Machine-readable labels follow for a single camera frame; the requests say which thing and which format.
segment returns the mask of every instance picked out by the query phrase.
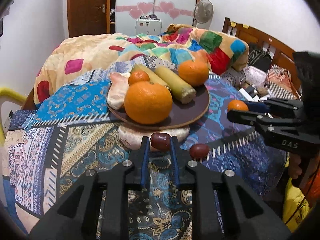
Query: orange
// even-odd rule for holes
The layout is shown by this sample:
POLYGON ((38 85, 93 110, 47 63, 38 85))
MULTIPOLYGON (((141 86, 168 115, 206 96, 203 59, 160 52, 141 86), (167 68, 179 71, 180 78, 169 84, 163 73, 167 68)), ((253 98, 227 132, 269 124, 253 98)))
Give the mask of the orange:
POLYGON ((241 100, 232 100, 228 104, 228 112, 230 110, 249 111, 248 106, 241 100))
POLYGON ((124 98, 127 115, 140 124, 155 124, 166 119, 172 109, 172 96, 167 88, 147 81, 132 84, 124 98))
POLYGON ((131 73, 128 79, 129 86, 140 81, 150 81, 149 75, 142 70, 131 73))
POLYGON ((179 77, 193 87, 202 85, 209 78, 209 69, 201 60, 187 60, 179 66, 179 77))

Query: bed sheet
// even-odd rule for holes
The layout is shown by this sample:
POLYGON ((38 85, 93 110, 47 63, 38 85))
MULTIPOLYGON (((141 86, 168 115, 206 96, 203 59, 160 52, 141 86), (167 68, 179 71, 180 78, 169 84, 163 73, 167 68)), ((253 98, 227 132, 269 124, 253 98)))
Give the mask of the bed sheet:
POLYGON ((176 65, 199 59, 214 73, 229 66, 244 68, 249 46, 225 33, 170 25, 161 36, 139 34, 84 35, 66 39, 52 52, 41 68, 34 85, 37 107, 64 84, 94 69, 108 69, 114 62, 131 60, 137 55, 157 56, 176 65))
MULTIPOLYGON (((86 170, 109 170, 128 158, 130 150, 117 133, 121 122, 109 114, 105 93, 108 73, 127 72, 136 63, 176 68, 169 61, 146 55, 117 62, 108 70, 92 70, 64 85, 36 114, 25 112, 19 122, 12 120, 5 142, 4 181, 10 190, 6 191, 10 213, 26 232, 86 170)), ((258 195, 265 195, 278 183, 286 153, 264 145, 262 137, 249 127, 227 120, 229 101, 242 99, 238 91, 215 74, 205 85, 211 97, 209 110, 190 126, 181 148, 217 143, 202 164, 218 172, 231 169, 258 195), (239 132, 246 135, 226 143, 239 132)), ((169 166, 170 155, 151 158, 150 191, 129 192, 130 239, 191 239, 192 195, 176 189, 169 166)), ((217 200, 212 204, 219 205, 217 200)))

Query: white wardrobe door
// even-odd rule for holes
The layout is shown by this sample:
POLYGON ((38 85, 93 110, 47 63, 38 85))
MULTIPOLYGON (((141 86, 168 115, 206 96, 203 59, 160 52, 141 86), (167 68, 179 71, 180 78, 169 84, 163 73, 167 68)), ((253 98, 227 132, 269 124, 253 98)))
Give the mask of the white wardrobe door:
POLYGON ((171 23, 192 25, 196 0, 156 0, 156 12, 162 19, 162 32, 171 23))
POLYGON ((116 33, 136 35, 136 19, 152 14, 154 0, 116 0, 116 33))

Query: pink heart sticker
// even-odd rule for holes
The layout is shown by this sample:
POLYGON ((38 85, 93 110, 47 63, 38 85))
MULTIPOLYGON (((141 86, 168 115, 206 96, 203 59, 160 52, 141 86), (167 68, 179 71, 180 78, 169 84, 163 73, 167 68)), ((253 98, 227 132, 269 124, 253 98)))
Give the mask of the pink heart sticker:
POLYGON ((161 1, 159 2, 159 7, 164 13, 168 13, 169 10, 174 9, 174 3, 173 2, 166 2, 166 1, 161 1))
POLYGON ((169 10, 169 15, 172 19, 175 19, 180 15, 180 10, 179 9, 171 9, 171 10, 169 10))
POLYGON ((148 12, 151 12, 153 9, 153 3, 152 2, 138 2, 137 3, 138 9, 143 11, 143 14, 146 15, 148 12))
POLYGON ((133 18, 133 19, 139 19, 140 16, 142 15, 143 11, 141 9, 131 9, 129 11, 129 15, 133 18))

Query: yellow bag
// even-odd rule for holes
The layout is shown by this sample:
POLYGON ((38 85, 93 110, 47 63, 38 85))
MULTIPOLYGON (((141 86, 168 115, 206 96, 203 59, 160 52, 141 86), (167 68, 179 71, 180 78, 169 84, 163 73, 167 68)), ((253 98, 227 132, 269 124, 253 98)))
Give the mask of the yellow bag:
MULTIPOLYGON (((290 178, 287 183, 287 187, 285 189, 285 198, 284 198, 284 206, 283 206, 283 216, 282 221, 285 223, 292 216, 292 214, 296 211, 300 202, 304 198, 304 194, 297 187, 294 187, 291 183, 292 179, 290 178)), ((302 220, 308 215, 310 211, 309 203, 305 199, 303 204, 299 208, 299 210, 295 213, 294 217, 290 219, 287 223, 287 227, 291 232, 296 230, 296 228, 300 225, 302 220)))

